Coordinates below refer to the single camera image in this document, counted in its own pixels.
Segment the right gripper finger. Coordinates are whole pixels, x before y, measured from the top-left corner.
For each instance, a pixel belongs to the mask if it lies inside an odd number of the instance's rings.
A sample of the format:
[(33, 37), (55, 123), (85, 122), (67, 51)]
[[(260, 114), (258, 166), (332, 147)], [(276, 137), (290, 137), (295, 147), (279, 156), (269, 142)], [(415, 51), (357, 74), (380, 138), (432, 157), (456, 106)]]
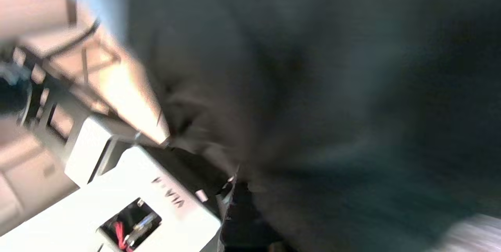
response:
[(236, 181), (220, 231), (223, 251), (269, 252), (273, 244), (281, 241), (256, 209), (247, 183)]

